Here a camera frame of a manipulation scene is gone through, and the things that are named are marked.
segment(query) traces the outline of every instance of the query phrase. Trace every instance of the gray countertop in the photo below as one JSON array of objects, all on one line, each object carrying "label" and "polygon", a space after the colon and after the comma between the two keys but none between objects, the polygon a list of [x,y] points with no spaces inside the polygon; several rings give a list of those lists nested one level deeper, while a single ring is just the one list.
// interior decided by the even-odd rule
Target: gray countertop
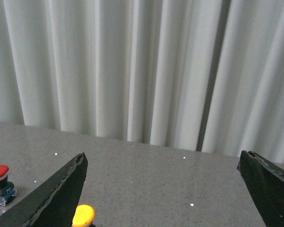
[{"label": "gray countertop", "polygon": [[79,204],[95,209],[97,227],[265,226],[236,157],[1,122],[0,164],[18,197],[0,215],[81,152],[89,166]]}]

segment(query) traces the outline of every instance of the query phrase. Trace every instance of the speckled granite surface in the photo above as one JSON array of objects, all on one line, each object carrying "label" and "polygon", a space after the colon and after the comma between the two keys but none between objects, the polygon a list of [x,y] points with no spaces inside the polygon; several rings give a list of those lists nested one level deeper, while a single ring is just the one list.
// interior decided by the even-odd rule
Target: speckled granite surface
[{"label": "speckled granite surface", "polygon": [[265,226],[238,158],[9,123],[0,123],[0,164],[18,197],[0,214],[81,152],[89,166],[80,204],[94,207],[97,227]]}]

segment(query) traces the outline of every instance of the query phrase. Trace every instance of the curtain fold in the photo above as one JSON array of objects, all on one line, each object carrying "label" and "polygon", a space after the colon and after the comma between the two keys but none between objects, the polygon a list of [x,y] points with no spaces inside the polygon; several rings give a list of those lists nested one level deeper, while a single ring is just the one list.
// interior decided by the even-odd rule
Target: curtain fold
[{"label": "curtain fold", "polygon": [[0,0],[0,121],[284,162],[284,0]]}]

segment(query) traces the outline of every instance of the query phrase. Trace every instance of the white curtain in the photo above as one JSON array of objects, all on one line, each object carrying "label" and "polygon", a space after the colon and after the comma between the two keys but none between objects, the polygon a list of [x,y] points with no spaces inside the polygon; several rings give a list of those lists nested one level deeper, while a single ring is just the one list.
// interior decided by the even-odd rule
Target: white curtain
[{"label": "white curtain", "polygon": [[0,0],[0,121],[284,162],[284,0]]}]

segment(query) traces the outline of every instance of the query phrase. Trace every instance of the yellow button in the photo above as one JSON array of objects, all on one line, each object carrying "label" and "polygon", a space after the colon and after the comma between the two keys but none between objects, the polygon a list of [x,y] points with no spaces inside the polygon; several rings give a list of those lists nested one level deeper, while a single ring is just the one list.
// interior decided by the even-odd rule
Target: yellow button
[{"label": "yellow button", "polygon": [[91,206],[79,205],[72,219],[72,227],[85,227],[93,221],[94,217],[95,211]]}]

